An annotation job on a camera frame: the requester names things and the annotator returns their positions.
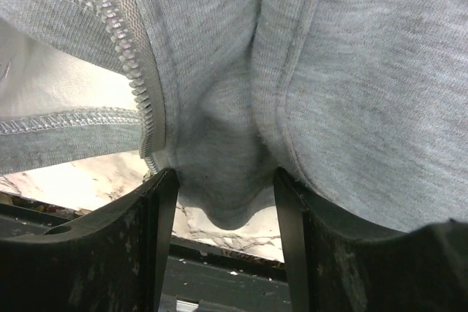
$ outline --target gray fleece fabric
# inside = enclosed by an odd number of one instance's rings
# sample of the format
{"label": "gray fleece fabric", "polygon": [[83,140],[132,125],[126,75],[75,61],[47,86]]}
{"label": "gray fleece fabric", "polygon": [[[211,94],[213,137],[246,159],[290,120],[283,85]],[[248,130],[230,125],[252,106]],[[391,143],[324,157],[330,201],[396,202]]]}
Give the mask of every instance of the gray fleece fabric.
{"label": "gray fleece fabric", "polygon": [[[468,0],[136,1],[184,204],[239,227],[281,165],[390,228],[468,221]],[[90,0],[1,0],[0,17],[121,70]]]}

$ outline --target metal zipper teeth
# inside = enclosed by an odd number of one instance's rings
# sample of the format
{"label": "metal zipper teeth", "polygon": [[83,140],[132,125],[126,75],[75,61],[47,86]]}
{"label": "metal zipper teeth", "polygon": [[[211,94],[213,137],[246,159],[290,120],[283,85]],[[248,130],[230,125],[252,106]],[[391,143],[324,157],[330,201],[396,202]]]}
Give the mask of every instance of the metal zipper teeth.
{"label": "metal zipper teeth", "polygon": [[155,173],[157,166],[151,155],[151,138],[154,132],[153,111],[142,70],[138,64],[137,52],[132,43],[132,35],[114,0],[93,0],[93,2],[101,15],[106,31],[110,34],[110,39],[116,45],[115,49],[125,71],[125,76],[130,80],[129,85],[133,88],[133,95],[136,96],[135,101],[140,111],[143,129],[140,157],[145,160],[150,171]]}

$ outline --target marble floor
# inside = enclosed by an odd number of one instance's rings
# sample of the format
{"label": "marble floor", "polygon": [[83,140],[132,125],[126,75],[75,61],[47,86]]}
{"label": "marble floor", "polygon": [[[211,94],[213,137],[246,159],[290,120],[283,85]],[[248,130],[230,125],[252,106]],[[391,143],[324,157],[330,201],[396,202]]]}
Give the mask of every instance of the marble floor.
{"label": "marble floor", "polygon": [[[119,153],[0,176],[0,191],[87,213],[136,188],[146,173],[136,152]],[[215,227],[198,208],[177,205],[173,235],[283,262],[274,207],[244,227]]]}

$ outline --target gray hoodie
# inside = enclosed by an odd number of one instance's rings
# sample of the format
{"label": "gray hoodie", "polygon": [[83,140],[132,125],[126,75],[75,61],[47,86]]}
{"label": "gray hoodie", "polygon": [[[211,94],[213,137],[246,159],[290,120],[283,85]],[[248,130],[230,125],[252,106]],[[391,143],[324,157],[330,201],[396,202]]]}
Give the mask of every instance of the gray hoodie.
{"label": "gray hoodie", "polygon": [[0,173],[140,148],[224,228],[272,204],[278,166],[387,227],[468,221],[468,0],[1,0],[0,18]]}

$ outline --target zipper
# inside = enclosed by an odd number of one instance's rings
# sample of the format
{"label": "zipper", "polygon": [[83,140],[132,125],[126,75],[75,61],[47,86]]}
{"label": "zipper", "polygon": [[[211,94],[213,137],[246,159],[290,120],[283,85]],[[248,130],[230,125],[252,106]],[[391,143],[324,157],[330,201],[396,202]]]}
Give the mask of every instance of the zipper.
{"label": "zipper", "polygon": [[143,19],[135,0],[93,2],[115,44],[135,95],[142,125],[140,157],[150,172],[155,173],[158,163],[154,155],[165,147],[165,106],[156,60]]}

